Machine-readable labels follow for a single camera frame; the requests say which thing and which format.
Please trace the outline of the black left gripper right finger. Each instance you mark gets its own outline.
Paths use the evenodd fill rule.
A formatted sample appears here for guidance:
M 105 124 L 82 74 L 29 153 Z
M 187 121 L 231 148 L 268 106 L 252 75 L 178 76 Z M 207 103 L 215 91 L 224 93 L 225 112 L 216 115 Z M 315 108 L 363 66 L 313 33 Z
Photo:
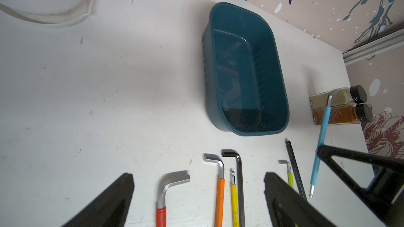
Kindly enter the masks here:
M 276 173 L 267 172 L 264 183 L 267 208 L 274 227 L 334 226 Z

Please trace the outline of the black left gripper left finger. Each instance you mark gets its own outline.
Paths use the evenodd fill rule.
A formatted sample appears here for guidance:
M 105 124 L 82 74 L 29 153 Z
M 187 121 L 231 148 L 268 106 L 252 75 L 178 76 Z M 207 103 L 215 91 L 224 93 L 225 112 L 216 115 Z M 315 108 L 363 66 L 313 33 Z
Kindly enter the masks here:
M 133 175 L 123 173 L 65 227 L 123 227 L 135 190 Z

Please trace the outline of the green handled hex key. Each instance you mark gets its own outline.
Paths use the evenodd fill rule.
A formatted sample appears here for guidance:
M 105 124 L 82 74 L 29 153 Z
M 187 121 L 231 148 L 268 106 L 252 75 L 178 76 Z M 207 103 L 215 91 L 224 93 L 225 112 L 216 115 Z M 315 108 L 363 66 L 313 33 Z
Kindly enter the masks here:
M 291 169 L 291 165 L 287 160 L 279 160 L 278 161 L 279 164 L 281 165 L 286 165 L 287 167 L 287 174 L 288 174 L 288 184 L 291 188 L 294 188 L 294 179 L 293 179 L 293 174 L 292 174 L 292 169 Z

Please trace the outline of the yellow handled hex key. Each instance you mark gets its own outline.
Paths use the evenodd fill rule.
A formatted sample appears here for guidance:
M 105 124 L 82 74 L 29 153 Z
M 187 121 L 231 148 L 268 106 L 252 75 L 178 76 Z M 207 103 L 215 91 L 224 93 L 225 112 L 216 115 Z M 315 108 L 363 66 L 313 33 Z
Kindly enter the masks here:
M 235 181 L 235 172 L 233 169 L 230 169 L 230 192 L 233 227 L 239 227 L 237 186 Z

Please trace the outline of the thin black hex key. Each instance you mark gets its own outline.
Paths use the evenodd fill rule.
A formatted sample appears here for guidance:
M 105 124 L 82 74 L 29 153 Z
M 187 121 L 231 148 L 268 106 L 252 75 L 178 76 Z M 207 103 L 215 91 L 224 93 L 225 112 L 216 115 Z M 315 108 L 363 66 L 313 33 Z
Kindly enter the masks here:
M 288 152 L 288 155 L 289 155 L 290 164 L 291 164 L 291 167 L 293 169 L 294 176 L 295 176 L 295 179 L 296 179 L 296 185 L 297 185 L 299 194 L 307 201 L 306 193 L 305 193 L 303 182 L 302 182 L 300 172 L 299 172 L 299 169 L 298 169 L 295 154 L 294 154 L 294 151 L 293 151 L 293 148 L 292 148 L 292 145 L 291 145 L 291 141 L 288 140 L 288 139 L 285 139 L 285 144 L 286 144 L 287 152 Z

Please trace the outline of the red handled hex key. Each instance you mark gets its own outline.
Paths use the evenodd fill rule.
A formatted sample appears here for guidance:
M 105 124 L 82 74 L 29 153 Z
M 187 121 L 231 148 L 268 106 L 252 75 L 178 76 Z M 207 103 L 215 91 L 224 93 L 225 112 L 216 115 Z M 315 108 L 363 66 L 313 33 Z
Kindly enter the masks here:
M 156 226 L 166 227 L 167 208 L 166 193 L 170 187 L 190 182 L 188 171 L 176 171 L 164 175 L 160 181 L 157 194 Z

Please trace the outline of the large black hex key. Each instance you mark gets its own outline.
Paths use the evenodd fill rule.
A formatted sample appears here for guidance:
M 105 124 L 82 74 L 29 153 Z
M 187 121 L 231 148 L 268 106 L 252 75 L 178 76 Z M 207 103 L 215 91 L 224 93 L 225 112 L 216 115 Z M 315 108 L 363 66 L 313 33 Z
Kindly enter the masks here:
M 245 227 L 245 206 L 244 206 L 244 184 L 243 184 L 243 166 L 241 156 L 233 149 L 223 149 L 223 157 L 236 158 L 237 165 L 237 185 L 238 185 L 238 213 L 239 213 L 239 226 Z

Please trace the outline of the blue handled hex key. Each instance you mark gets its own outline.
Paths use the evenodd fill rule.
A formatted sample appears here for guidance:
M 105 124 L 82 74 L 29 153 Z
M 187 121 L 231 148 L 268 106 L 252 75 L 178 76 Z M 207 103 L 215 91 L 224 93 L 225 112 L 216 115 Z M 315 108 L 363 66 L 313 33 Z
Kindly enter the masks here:
M 318 150 L 318 148 L 320 146 L 322 146 L 325 142 L 327 127 L 328 127 L 329 119 L 330 119 L 330 115 L 331 115 L 332 97 L 336 93 L 338 93 L 338 90 L 335 89 L 335 90 L 331 91 L 330 94 L 328 95 L 326 107 L 325 107 L 324 113 L 323 113 L 323 119 L 322 119 L 322 124 L 321 124 L 321 128 L 320 128 L 320 133 L 319 133 L 318 144 L 317 144 L 316 150 Z M 315 186 L 317 184 L 317 179 L 318 179 L 319 166 L 320 166 L 320 158 L 317 155 L 315 155 L 315 159 L 314 159 L 314 163 L 313 163 L 313 167 L 312 167 L 311 179 L 310 179 L 310 189 L 309 189 L 310 198 L 313 198 L 313 195 L 314 195 L 314 190 L 315 190 Z

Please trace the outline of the orange handled hex key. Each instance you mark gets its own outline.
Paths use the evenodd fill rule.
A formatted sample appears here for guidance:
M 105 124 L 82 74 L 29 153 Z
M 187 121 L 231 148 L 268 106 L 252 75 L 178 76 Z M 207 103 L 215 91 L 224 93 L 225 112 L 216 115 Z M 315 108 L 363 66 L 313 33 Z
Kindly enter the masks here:
M 224 211 L 224 193 L 225 193 L 225 166 L 222 160 L 219 158 L 219 156 L 214 154 L 205 153 L 204 161 L 218 164 L 215 227 L 222 227 L 223 211 Z

